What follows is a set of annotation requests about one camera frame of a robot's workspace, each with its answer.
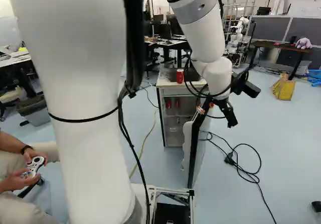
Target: gray floor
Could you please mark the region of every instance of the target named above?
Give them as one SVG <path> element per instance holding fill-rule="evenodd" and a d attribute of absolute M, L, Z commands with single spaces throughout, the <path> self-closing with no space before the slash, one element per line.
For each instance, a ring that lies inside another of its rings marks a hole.
<path fill-rule="evenodd" d="M 228 129 L 225 120 L 212 120 L 211 131 L 226 138 L 232 146 L 247 143 L 260 153 L 263 162 L 258 174 L 260 185 L 279 224 L 321 223 L 321 217 L 315 215 L 309 206 L 311 201 L 321 199 L 321 144 L 318 135 L 321 89 L 299 81 L 292 101 L 280 101 L 269 89 L 277 79 L 274 75 L 251 71 L 250 80 L 262 89 L 262 93 L 257 99 L 245 94 L 231 95 L 230 102 L 239 125 Z M 149 87 L 148 92 L 151 101 L 157 104 L 155 88 Z M 134 99 L 124 102 L 125 124 L 137 151 L 152 126 L 154 111 L 143 90 Z M 180 171 L 182 151 L 163 147 L 158 113 L 156 118 L 156 128 L 148 138 L 141 160 L 147 183 L 170 188 L 185 187 Z M 37 128 L 30 125 L 20 127 L 21 121 L 18 114 L 12 114 L 1 123 L 1 128 L 26 143 L 55 139 L 51 124 Z M 222 141 L 214 139 L 214 142 L 228 151 Z M 125 140 L 122 144 L 128 169 L 131 170 L 133 156 Z M 241 165 L 248 170 L 257 168 L 258 160 L 250 150 L 240 148 L 239 153 Z M 66 222 L 67 209 L 59 163 L 49 164 L 42 169 L 42 174 L 51 184 L 53 215 Z M 141 183 L 138 172 L 131 181 Z M 272 223 L 257 186 L 242 180 L 233 168 L 223 162 L 221 152 L 210 143 L 195 191 L 196 223 Z"/>

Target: white game controller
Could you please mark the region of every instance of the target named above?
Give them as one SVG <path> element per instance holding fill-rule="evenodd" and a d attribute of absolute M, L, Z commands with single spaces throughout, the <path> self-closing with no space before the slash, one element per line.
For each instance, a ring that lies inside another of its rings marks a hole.
<path fill-rule="evenodd" d="M 42 156 L 36 156 L 32 159 L 30 163 L 27 164 L 27 167 L 30 169 L 27 172 L 22 173 L 20 176 L 24 179 L 33 178 L 36 176 L 40 167 L 45 164 L 45 158 Z"/>

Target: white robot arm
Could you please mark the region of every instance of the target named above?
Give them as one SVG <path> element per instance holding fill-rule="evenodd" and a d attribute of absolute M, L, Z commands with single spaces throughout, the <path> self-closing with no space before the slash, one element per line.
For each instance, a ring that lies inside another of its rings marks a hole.
<path fill-rule="evenodd" d="M 123 0 L 11 0 L 51 113 L 72 224 L 131 223 L 137 206 L 120 145 Z M 169 0 L 211 94 L 231 82 L 217 0 Z M 227 98 L 226 91 L 217 99 Z"/>
<path fill-rule="evenodd" d="M 243 40 L 242 31 L 244 27 L 249 23 L 249 20 L 245 17 L 241 17 L 236 28 L 236 34 L 231 35 L 231 42 L 234 47 L 237 47 L 238 43 Z"/>

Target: hand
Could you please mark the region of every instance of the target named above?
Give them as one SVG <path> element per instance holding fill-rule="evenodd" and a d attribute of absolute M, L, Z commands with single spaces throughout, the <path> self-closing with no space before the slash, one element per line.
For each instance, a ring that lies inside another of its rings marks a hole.
<path fill-rule="evenodd" d="M 40 174 L 37 174 L 33 178 L 28 177 L 23 179 L 20 175 L 27 171 L 29 171 L 29 168 L 24 168 L 11 173 L 6 179 L 3 180 L 3 182 L 0 183 L 0 193 L 9 190 L 21 190 L 24 187 L 33 185 L 40 180 Z"/>
<path fill-rule="evenodd" d="M 45 166 L 48 164 L 48 156 L 45 152 L 40 152 L 40 151 L 33 150 L 33 149 L 26 149 L 26 151 L 24 153 L 24 159 L 27 163 L 30 163 L 32 161 L 32 158 L 34 158 L 36 156 L 44 157 L 45 158 Z"/>

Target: yellow bag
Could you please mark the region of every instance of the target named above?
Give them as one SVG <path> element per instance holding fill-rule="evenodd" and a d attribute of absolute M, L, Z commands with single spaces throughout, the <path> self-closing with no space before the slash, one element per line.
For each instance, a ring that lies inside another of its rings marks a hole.
<path fill-rule="evenodd" d="M 291 100 L 295 87 L 295 80 L 288 80 L 288 74 L 282 73 L 280 79 L 272 85 L 271 90 L 280 100 Z"/>

